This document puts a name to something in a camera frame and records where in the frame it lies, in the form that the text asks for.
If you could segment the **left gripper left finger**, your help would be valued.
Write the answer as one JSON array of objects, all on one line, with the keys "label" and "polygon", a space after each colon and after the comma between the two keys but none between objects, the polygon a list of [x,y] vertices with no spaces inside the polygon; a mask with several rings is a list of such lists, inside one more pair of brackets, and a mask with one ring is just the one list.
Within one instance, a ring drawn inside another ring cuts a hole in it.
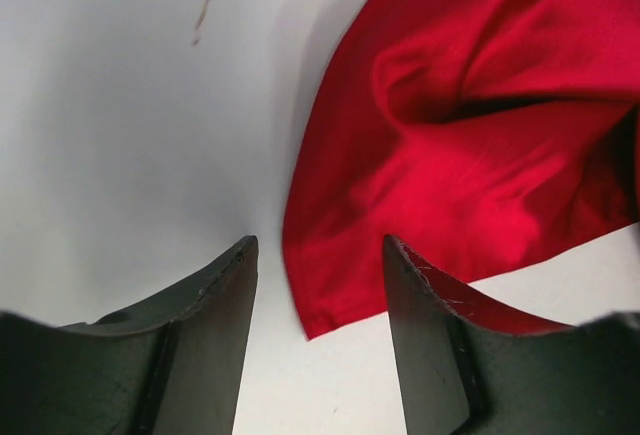
[{"label": "left gripper left finger", "polygon": [[229,434],[257,287],[246,236],[204,268],[98,321],[1,315],[5,434]]}]

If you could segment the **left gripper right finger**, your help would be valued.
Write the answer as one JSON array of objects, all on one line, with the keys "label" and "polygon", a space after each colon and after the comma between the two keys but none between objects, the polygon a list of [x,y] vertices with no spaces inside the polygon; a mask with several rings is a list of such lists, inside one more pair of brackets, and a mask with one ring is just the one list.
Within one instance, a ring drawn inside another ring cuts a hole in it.
[{"label": "left gripper right finger", "polygon": [[635,434],[639,316],[578,326],[511,307],[386,236],[384,285],[411,434]]}]

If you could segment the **red cloth napkin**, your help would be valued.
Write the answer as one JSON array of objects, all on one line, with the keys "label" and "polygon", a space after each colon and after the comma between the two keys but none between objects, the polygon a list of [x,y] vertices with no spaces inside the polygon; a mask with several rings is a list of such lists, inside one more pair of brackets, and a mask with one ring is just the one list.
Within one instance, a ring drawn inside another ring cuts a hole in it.
[{"label": "red cloth napkin", "polygon": [[308,338],[382,313],[386,235],[474,282],[639,219],[639,0],[367,0],[282,250]]}]

